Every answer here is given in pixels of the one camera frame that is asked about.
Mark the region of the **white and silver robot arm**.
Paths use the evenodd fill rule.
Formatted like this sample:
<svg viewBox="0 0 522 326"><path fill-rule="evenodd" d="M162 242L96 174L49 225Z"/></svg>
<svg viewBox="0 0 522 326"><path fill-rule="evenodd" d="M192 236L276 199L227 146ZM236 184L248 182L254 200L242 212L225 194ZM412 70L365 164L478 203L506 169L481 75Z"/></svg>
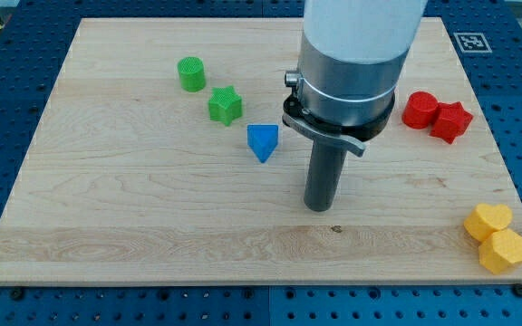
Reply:
<svg viewBox="0 0 522 326"><path fill-rule="evenodd" d="M306 0L283 121L326 157L361 156L385 128L427 0Z"/></svg>

